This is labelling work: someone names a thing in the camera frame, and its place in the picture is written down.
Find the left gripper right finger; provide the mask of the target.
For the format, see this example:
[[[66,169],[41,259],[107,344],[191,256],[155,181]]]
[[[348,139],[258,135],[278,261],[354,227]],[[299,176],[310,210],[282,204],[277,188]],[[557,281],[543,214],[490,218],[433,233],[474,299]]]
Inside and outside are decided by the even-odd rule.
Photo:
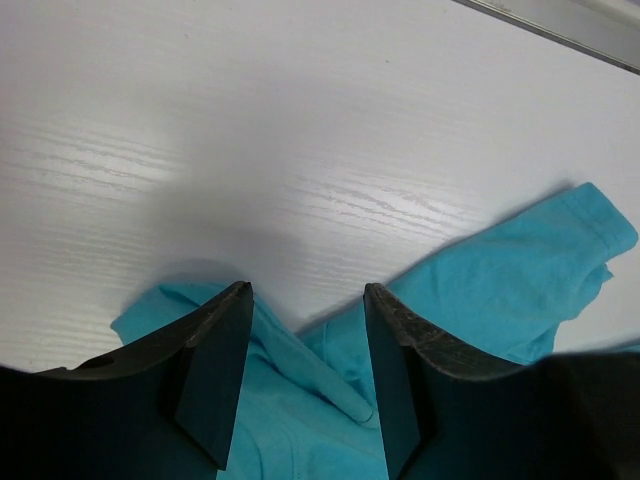
[[[369,284],[364,310],[392,479],[635,479],[639,357],[489,355]]]

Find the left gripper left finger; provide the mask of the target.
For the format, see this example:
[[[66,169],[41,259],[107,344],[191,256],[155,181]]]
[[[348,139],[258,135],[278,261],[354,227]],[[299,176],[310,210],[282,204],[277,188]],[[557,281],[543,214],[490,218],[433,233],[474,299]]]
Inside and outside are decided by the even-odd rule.
[[[75,369],[1,371],[5,479],[213,479],[227,467],[254,308],[236,282]]]

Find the turquoise t shirt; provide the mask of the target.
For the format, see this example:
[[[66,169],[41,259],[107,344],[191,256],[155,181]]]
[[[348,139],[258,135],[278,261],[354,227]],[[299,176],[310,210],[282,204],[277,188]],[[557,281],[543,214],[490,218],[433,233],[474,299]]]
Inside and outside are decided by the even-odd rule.
[[[553,351],[637,242],[590,183],[442,249],[385,288],[465,343],[528,366]],[[227,467],[219,479],[392,479],[364,299],[302,335],[256,301]]]

